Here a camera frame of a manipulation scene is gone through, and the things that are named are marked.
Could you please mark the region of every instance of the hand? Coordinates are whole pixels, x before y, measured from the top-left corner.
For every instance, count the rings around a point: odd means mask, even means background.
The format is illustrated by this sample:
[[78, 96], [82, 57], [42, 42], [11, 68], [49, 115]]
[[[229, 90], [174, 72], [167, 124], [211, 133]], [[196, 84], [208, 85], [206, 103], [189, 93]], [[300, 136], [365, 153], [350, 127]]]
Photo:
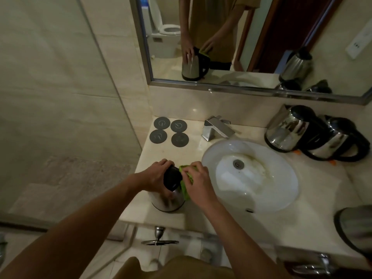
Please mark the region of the hand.
[[174, 162], [162, 159], [159, 162], [154, 162], [144, 171], [137, 173], [141, 178], [141, 187], [139, 189], [148, 192], [160, 193], [166, 198], [172, 199], [172, 192], [168, 190], [163, 183], [164, 173], [171, 165], [174, 165]]
[[200, 51], [201, 52], [204, 52], [206, 54], [208, 54], [212, 48], [216, 45], [216, 43], [219, 41], [219, 38], [217, 37], [217, 35], [213, 35], [211, 38], [209, 38], [204, 44], [203, 46], [200, 48]]
[[182, 61], [187, 64], [195, 56], [194, 45], [188, 33], [181, 33]]
[[[182, 178], [191, 200], [204, 211], [219, 201], [214, 192], [208, 168], [203, 166], [200, 161], [193, 162], [191, 166], [182, 169]], [[186, 172], [192, 176], [193, 184], [191, 184]]]

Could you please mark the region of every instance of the electrical outlet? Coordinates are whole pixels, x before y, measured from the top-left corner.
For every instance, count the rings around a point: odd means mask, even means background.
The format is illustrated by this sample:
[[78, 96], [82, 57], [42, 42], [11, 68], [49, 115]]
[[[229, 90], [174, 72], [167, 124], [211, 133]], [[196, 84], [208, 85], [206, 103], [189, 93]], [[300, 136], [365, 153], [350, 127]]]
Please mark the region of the electrical outlet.
[[372, 18], [367, 22], [364, 28], [353, 39], [346, 48], [346, 53], [351, 59], [356, 59], [361, 51], [372, 41]]

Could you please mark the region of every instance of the white oval sink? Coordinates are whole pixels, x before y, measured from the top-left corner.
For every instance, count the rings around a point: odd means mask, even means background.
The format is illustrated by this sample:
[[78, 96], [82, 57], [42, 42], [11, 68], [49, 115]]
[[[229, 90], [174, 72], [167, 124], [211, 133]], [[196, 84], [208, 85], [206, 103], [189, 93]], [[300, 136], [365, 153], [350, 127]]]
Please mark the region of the white oval sink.
[[275, 151], [243, 140], [209, 147], [202, 158], [217, 196], [229, 206], [249, 212], [275, 212], [298, 196], [293, 168]]

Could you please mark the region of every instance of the green cloth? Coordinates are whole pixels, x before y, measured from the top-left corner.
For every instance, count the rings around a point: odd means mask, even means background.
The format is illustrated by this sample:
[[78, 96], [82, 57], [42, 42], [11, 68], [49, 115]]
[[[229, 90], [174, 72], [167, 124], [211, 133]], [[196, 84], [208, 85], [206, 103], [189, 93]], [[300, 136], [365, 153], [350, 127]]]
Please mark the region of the green cloth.
[[[188, 167], [189, 165], [181, 165], [180, 166], [180, 172], [182, 172], [182, 169], [184, 168], [184, 167]], [[189, 179], [190, 179], [190, 182], [191, 182], [191, 184], [194, 182], [194, 180], [192, 179], [192, 176], [188, 173], [188, 172], [186, 172], [187, 173], [187, 175], [188, 175], [188, 177], [189, 177]], [[185, 182], [183, 181], [183, 180], [181, 180], [181, 189], [182, 189], [182, 194], [183, 194], [183, 197], [184, 197], [184, 199], [185, 199], [185, 201], [188, 201], [189, 199], [190, 199], [190, 196], [189, 196], [189, 194], [187, 193], [187, 190], [186, 190], [186, 185], [185, 185]]]

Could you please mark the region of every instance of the silver mirror frame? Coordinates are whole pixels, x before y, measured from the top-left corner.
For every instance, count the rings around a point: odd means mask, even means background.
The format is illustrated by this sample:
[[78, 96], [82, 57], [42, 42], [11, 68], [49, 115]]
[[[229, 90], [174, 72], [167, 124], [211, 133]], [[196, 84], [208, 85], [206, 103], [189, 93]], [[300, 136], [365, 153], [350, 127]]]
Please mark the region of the silver mirror frame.
[[201, 91], [213, 91], [223, 92], [232, 94], [246, 94], [255, 96], [266, 96], [266, 97], [283, 97], [283, 98], [297, 98], [306, 100], [317, 100], [327, 101], [334, 103], [347, 103], [347, 104], [358, 104], [367, 105], [372, 100], [372, 87], [364, 93], [362, 96], [343, 96], [335, 94], [323, 94], [323, 93], [310, 93], [303, 91], [286, 91], [276, 90], [259, 87], [237, 87], [237, 86], [224, 86], [218, 84], [207, 84], [207, 83], [195, 83], [186, 81], [176, 80], [164, 80], [156, 79], [152, 74], [150, 53], [148, 50], [147, 43], [145, 42], [145, 26], [142, 18], [141, 1], [140, 0], [129, 0], [131, 4], [134, 25], [137, 33], [137, 39], [140, 46], [142, 63], [145, 70], [147, 84], [150, 86], [162, 86], [179, 89], [191, 89]]

